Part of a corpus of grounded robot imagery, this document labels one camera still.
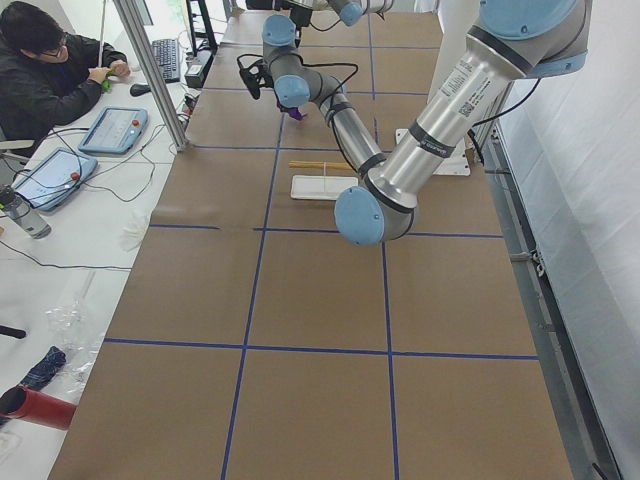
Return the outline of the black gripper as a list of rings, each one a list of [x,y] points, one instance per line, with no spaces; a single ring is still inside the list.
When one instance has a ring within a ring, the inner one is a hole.
[[[261,62],[253,62],[249,66],[240,66],[239,74],[247,91],[253,99],[259,99],[263,86],[263,69]]]

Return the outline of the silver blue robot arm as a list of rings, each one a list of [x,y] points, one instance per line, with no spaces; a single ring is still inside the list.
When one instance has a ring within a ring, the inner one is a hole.
[[[422,187],[511,82],[584,66],[591,10],[589,1],[480,2],[465,53],[389,155],[360,120],[342,82],[303,62],[292,16],[265,20],[262,55],[239,74],[253,98],[271,88],[279,109],[292,117],[308,102],[318,107],[360,178],[336,200],[336,226],[356,245],[375,245],[411,229]]]
[[[346,162],[359,176],[385,156],[346,97],[345,82],[306,64],[297,46],[301,29],[310,24],[314,11],[332,10],[340,22],[352,26],[363,15],[384,13],[392,5],[391,1],[293,1],[288,16],[273,14],[263,24],[262,64],[279,106],[295,110],[315,104]]]

